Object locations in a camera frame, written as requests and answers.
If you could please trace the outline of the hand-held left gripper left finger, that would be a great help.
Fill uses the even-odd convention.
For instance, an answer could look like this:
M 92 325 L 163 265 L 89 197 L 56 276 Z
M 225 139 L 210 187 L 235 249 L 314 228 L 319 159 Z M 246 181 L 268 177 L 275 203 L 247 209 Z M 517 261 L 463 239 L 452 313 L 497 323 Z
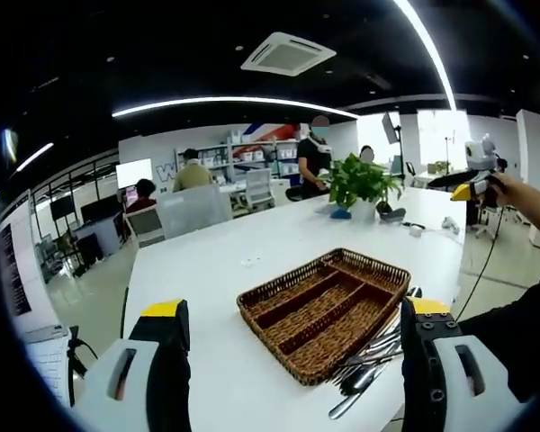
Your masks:
M 189 431 L 187 302 L 155 303 L 85 375 L 74 412 L 92 431 Z

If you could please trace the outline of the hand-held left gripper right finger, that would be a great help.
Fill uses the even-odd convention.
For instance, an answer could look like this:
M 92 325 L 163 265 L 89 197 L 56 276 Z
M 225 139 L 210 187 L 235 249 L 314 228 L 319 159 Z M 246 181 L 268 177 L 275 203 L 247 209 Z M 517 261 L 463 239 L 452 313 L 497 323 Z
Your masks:
M 439 301 L 400 306 L 403 431 L 508 431 L 527 408 L 503 363 Z

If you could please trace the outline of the person's right hand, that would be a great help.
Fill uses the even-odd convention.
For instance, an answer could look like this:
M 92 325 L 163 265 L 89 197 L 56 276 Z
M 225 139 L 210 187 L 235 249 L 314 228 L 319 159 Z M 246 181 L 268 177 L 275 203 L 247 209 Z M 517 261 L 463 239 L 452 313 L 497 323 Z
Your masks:
M 494 173 L 488 177 L 489 188 L 496 194 L 496 203 L 500 207 L 514 205 L 519 201 L 523 183 L 511 175 Z

